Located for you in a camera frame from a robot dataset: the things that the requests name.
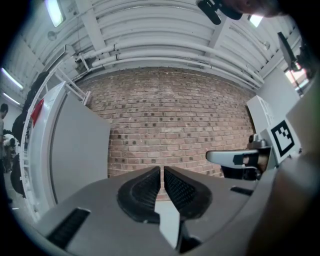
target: white metal railing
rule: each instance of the white metal railing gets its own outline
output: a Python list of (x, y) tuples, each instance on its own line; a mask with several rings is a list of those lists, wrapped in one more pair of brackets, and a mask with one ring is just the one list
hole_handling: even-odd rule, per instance
[(26, 136), (27, 131), (29, 131), (28, 136), (31, 137), (32, 133), (32, 122), (31, 122), (31, 114), (34, 111), (34, 108), (37, 104), (37, 101), (40, 97), (40, 94), (42, 93), (43, 89), (45, 89), (45, 93), (48, 92), (48, 86), (47, 83), (49, 79), (55, 75), (61, 82), (66, 81), (69, 84), (66, 84), (68, 89), (72, 91), (78, 98), (81, 100), (81, 102), (86, 105), (88, 98), (91, 94), (90, 91), (87, 93), (83, 92), (60, 68), (61, 62), (59, 62), (48, 74), (48, 76), (44, 79), (42, 85), (40, 86), (39, 90), (37, 91), (36, 95), (34, 96), (34, 99), (31, 103), (30, 108), (28, 109), (28, 113), (26, 115), (26, 119), (24, 122), (24, 127), (22, 131), (22, 137), (21, 137), (21, 144), (20, 144), (20, 151), (19, 151), (19, 160), (20, 160), (20, 172), (21, 172), (21, 180), (23, 185), (23, 190), (26, 197), (26, 205), (29, 210), (29, 213), (33, 219), (34, 222), (37, 222), (40, 219), (39, 212), (37, 210), (36, 201), (33, 196), (32, 191), (32, 185), (30, 180), (30, 157), (29, 157), (29, 143), (27, 143), (27, 149), (26, 147)]

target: ceiling light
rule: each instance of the ceiling light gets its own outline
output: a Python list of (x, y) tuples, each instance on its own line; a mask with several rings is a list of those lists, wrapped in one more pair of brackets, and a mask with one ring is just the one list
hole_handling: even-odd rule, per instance
[(44, 3), (54, 27), (58, 27), (65, 19), (60, 10), (58, 0), (45, 0)]
[(257, 28), (262, 21), (262, 16), (249, 15), (248, 20)]
[(18, 101), (15, 101), (13, 98), (11, 98), (10, 96), (8, 96), (7, 94), (3, 93), (4, 96), (6, 96), (9, 100), (11, 100), (12, 102), (20, 105), (20, 103)]
[(24, 87), (18, 83), (3, 67), (1, 68), (2, 73), (4, 73), (12, 82), (15, 83), (16, 86), (20, 87), (20, 89), (23, 89)]

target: pipe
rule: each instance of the pipe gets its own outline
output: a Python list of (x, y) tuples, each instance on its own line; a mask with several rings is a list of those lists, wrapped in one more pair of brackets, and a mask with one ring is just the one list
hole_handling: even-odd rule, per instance
[(137, 58), (137, 57), (180, 57), (180, 58), (190, 58), (190, 59), (196, 59), (204, 62), (208, 62), (216, 67), (225, 69), (229, 72), (232, 72), (234, 74), (239, 75), (240, 77), (243, 77), (244, 79), (248, 80), (249, 82), (253, 83), (257, 88), (260, 88), (261, 85), (252, 79), (250, 76), (246, 75), (244, 72), (241, 72), (240, 70), (236, 69), (235, 67), (230, 66), (229, 64), (226, 64), (222, 61), (210, 58), (210, 57), (205, 57), (198, 55), (196, 53), (191, 53), (191, 52), (184, 52), (184, 51), (179, 51), (179, 50), (153, 50), (153, 49), (148, 49), (148, 50), (137, 50), (133, 52), (126, 52), (126, 53), (121, 53), (117, 54), (115, 56), (107, 57), (101, 60), (97, 60), (92, 63), (93, 67), (97, 67), (100, 65), (107, 64), (109, 62), (114, 62), (117, 60), (123, 60), (123, 59), (130, 59), (130, 58)]
[(179, 63), (187, 63), (187, 64), (192, 64), (192, 65), (198, 65), (198, 66), (202, 66), (202, 67), (205, 67), (205, 68), (210, 68), (211, 70), (215, 70), (215, 71), (224, 73), (224, 74), (226, 74), (226, 75), (228, 75), (228, 76), (230, 76), (232, 78), (235, 78), (235, 79), (241, 81), (242, 83), (248, 85), (250, 89), (257, 89), (256, 87), (254, 87), (254, 85), (252, 85), (248, 81), (243, 80), (243, 79), (239, 78), (238, 76), (236, 76), (234, 74), (231, 74), (231, 73), (229, 73), (227, 71), (221, 70), (219, 68), (210, 66), (208, 64), (192, 61), (192, 60), (170, 58), (170, 57), (138, 57), (138, 58), (127, 58), (127, 59), (122, 59), (122, 60), (115, 60), (115, 61), (106, 63), (104, 65), (100, 65), (100, 66), (91, 68), (90, 71), (94, 71), (96, 69), (100, 69), (100, 68), (106, 67), (106, 66), (111, 66), (111, 65), (114, 65), (114, 64), (127, 63), (127, 62), (140, 62), (140, 61), (168, 61), (168, 62), (179, 62)]
[(123, 42), (115, 43), (114, 45), (109, 45), (103, 49), (97, 50), (95, 52), (88, 52), (83, 55), (85, 59), (87, 58), (94, 58), (98, 55), (101, 55), (106, 52), (111, 52), (111, 51), (116, 51), (116, 50), (121, 50), (125, 48), (130, 48), (130, 47), (136, 47), (136, 46), (152, 46), (152, 45), (165, 45), (165, 46), (177, 46), (177, 47), (185, 47), (185, 48), (190, 48), (190, 49), (195, 49), (199, 50), (202, 52), (207, 52), (214, 54), (223, 60), (226, 60), (230, 63), (233, 63), (237, 67), (241, 68), (242, 70), (248, 72), (251, 76), (253, 76), (255, 79), (257, 79), (259, 82), (262, 84), (264, 83), (264, 80), (257, 75), (253, 70), (245, 66), (243, 63), (240, 61), (234, 59), (233, 57), (215, 50), (213, 48), (201, 45), (199, 43), (194, 43), (194, 42), (186, 42), (186, 41), (181, 41), (181, 40), (176, 40), (176, 39), (163, 39), (163, 38), (139, 38), (135, 40), (126, 40)]

